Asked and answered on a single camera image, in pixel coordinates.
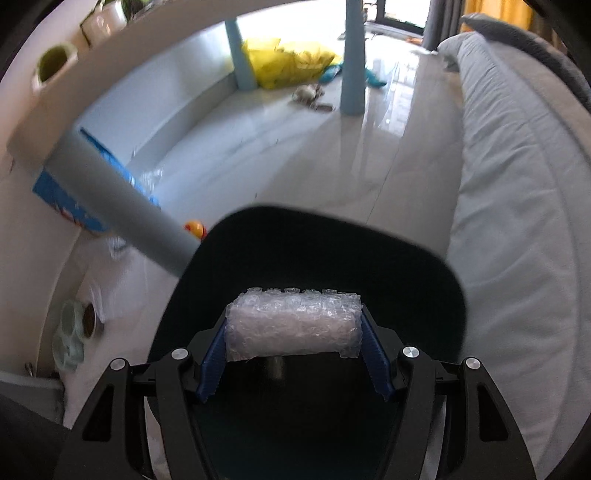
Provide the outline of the grey bed mattress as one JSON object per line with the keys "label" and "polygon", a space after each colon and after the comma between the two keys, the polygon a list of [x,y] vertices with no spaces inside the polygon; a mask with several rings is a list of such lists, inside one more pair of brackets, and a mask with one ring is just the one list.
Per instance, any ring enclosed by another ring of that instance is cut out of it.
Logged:
{"label": "grey bed mattress", "polygon": [[590,114],[544,63],[470,32],[441,44],[460,74],[464,166],[447,259],[479,358],[548,478],[590,414]]}

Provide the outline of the dark grey fleece blanket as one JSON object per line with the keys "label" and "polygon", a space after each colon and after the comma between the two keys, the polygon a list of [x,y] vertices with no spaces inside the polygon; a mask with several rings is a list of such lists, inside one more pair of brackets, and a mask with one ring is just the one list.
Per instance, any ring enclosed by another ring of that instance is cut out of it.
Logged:
{"label": "dark grey fleece blanket", "polygon": [[465,14],[461,22],[488,40],[514,47],[538,60],[560,78],[583,107],[590,111],[590,85],[583,72],[542,37],[482,13]]}

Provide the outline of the blue printed package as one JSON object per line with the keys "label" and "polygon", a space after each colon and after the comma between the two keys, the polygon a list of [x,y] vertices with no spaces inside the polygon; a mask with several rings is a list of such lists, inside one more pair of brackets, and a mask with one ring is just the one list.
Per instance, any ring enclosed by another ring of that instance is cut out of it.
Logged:
{"label": "blue printed package", "polygon": [[[114,170],[140,194],[146,197],[150,203],[156,207],[160,207],[153,192],[162,179],[163,172],[161,169],[147,171],[142,173],[139,177],[135,177],[109,149],[107,149],[86,129],[80,128],[79,132],[81,136],[93,146],[101,156],[102,160],[112,170]],[[46,169],[43,169],[40,173],[32,188],[32,192],[41,198],[47,205],[60,213],[64,218],[80,228],[95,235],[104,235],[110,231],[110,228],[106,224],[91,215],[81,203],[63,189]]]}

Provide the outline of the bubble wrap roll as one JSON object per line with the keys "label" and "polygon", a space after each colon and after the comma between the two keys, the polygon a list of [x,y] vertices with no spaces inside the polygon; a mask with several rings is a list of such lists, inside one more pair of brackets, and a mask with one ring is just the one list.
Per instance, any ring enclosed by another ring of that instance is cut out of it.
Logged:
{"label": "bubble wrap roll", "polygon": [[229,361],[322,353],[356,358],[363,340],[361,297],[252,288],[226,307],[224,337]]}

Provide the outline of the small orange toy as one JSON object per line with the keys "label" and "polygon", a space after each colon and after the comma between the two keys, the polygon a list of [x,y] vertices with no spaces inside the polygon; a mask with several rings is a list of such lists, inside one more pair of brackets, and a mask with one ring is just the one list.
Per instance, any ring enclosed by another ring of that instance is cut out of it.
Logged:
{"label": "small orange toy", "polygon": [[198,220],[187,221],[184,224],[184,229],[200,241],[204,240],[205,236],[207,235],[207,230],[204,224]]}

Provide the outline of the yellow plastic bag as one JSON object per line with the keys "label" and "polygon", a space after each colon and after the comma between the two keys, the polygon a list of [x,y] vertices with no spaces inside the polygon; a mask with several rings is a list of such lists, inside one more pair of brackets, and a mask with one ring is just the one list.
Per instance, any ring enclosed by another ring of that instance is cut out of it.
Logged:
{"label": "yellow plastic bag", "polygon": [[276,90],[312,83],[341,57],[318,42],[245,40],[242,52],[249,60],[260,88]]}

